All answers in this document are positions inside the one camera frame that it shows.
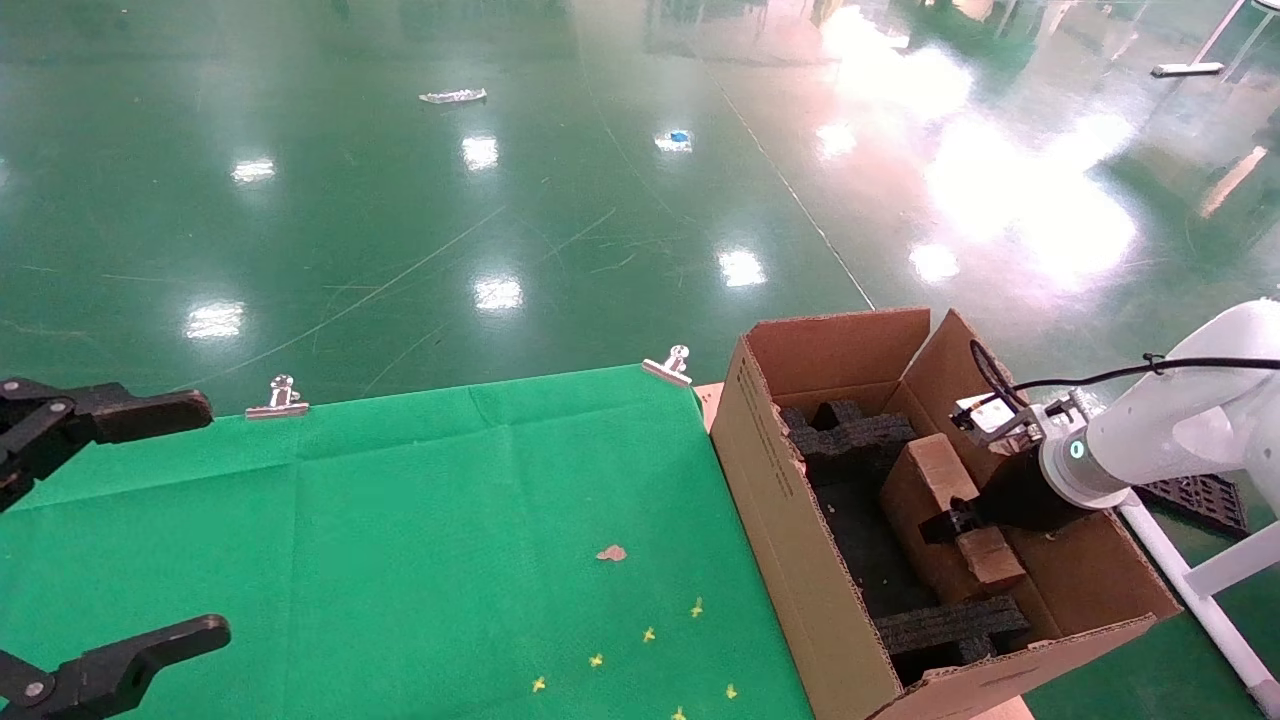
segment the open cardboard box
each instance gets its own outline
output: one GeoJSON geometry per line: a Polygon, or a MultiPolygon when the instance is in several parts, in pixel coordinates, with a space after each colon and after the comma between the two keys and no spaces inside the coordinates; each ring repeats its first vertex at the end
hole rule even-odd
{"type": "Polygon", "coordinates": [[[1053,537],[1010,529],[1028,574],[1011,593],[1032,623],[1028,647],[901,685],[778,407],[852,400],[868,415],[902,413],[920,437],[945,433],[980,488],[1002,457],[947,419],[955,400],[989,389],[974,337],[955,311],[929,337],[929,310],[902,309],[765,322],[733,351],[712,439],[818,720],[966,720],[1180,611],[1111,512],[1053,537]]]}

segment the cardboard box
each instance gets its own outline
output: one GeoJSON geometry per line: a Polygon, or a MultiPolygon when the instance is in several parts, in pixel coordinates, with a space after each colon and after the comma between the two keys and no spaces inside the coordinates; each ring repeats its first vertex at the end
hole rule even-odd
{"type": "Polygon", "coordinates": [[[965,720],[1180,611],[1110,512],[1052,538],[1006,530],[1028,575],[1012,594],[1029,646],[901,685],[777,409],[852,400],[867,414],[902,413],[922,437],[945,433],[980,488],[1001,459],[947,420],[956,398],[988,391],[974,337],[955,311],[929,337],[929,311],[904,309],[760,323],[733,352],[712,439],[818,720],[965,720]]]}
{"type": "Polygon", "coordinates": [[[928,544],[920,523],[951,506],[951,498],[973,500],[978,487],[945,434],[911,441],[881,489],[879,501],[915,574],[938,600],[954,605],[1010,592],[1027,571],[1000,528],[983,528],[955,544],[928,544]]]}

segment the black cable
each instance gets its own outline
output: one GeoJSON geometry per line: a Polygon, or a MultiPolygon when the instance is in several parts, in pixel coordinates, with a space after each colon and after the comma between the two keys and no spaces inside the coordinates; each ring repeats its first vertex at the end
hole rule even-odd
{"type": "MultiPolygon", "coordinates": [[[[987,386],[992,389],[992,392],[995,392],[992,398],[998,397],[1000,400],[1004,400],[1010,413],[1018,413],[1019,406],[1027,406],[1027,404],[1023,402],[1023,398],[1018,397],[1018,392],[1014,387],[1009,384],[1009,378],[1005,377],[1005,373],[996,363],[996,357],[989,350],[986,348],[986,346],[977,340],[970,340],[969,352],[973,355],[973,364],[978,368],[978,374],[982,375],[982,379],[987,380],[987,386]]],[[[978,407],[987,404],[988,400],[991,398],[983,400],[978,407]]]]}
{"type": "Polygon", "coordinates": [[[973,354],[974,364],[978,366],[978,373],[982,379],[991,386],[992,395],[979,400],[973,406],[963,410],[956,415],[957,420],[968,420],[969,415],[974,410],[982,407],[983,405],[992,402],[995,400],[1002,400],[1005,405],[1012,413],[1018,413],[1018,406],[1014,402],[1025,407],[1025,404],[1018,393],[1027,389],[1033,389],[1038,387],[1084,387],[1097,383],[1105,383],[1107,380],[1114,380],[1116,378],[1123,378],[1125,375],[1140,375],[1144,373],[1161,374],[1164,370],[1174,370],[1178,368],[1239,368],[1245,370],[1280,370],[1280,360],[1272,360],[1266,357],[1178,357],[1175,360],[1165,360],[1161,355],[1146,354],[1143,359],[1147,360],[1144,365],[1130,365],[1128,368],[1117,368],[1115,370],[1108,370],[1106,373],[1100,373],[1097,375],[1089,375],[1088,378],[1080,379],[1066,379],[1066,378],[1047,378],[1043,380],[1030,380],[1025,383],[1009,384],[1009,380],[998,372],[996,360],[992,357],[991,351],[988,351],[977,340],[969,341],[969,351],[973,354]]]}

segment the green cloth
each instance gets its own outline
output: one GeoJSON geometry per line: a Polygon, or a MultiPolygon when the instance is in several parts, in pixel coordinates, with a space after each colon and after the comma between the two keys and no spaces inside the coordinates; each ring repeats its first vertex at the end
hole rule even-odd
{"type": "Polygon", "coordinates": [[[206,612],[232,644],[131,717],[812,717],[696,401],[639,366],[90,447],[0,516],[19,657],[206,612]]]}

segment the white pipe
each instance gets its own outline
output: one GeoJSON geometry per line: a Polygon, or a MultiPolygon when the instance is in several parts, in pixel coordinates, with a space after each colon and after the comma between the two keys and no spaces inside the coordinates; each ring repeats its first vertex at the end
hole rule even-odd
{"type": "Polygon", "coordinates": [[[1138,536],[1160,569],[1165,571],[1169,584],[1174,585],[1178,594],[1183,597],[1187,609],[1199,620],[1210,639],[1231,664],[1235,674],[1240,676],[1253,697],[1253,702],[1268,720],[1280,720],[1280,684],[1271,676],[1271,671],[1262,664],[1217,602],[1212,597],[1202,597],[1187,583],[1187,573],[1190,571],[1187,560],[1174,547],[1165,530],[1156,524],[1151,512],[1147,512],[1147,507],[1138,500],[1138,496],[1130,492],[1129,497],[1120,503],[1120,514],[1124,515],[1129,527],[1133,528],[1133,533],[1138,536]]]}
{"type": "Polygon", "coordinates": [[[1201,597],[1210,597],[1276,562],[1280,562],[1280,523],[1271,523],[1197,565],[1187,573],[1187,585],[1201,597]]]}

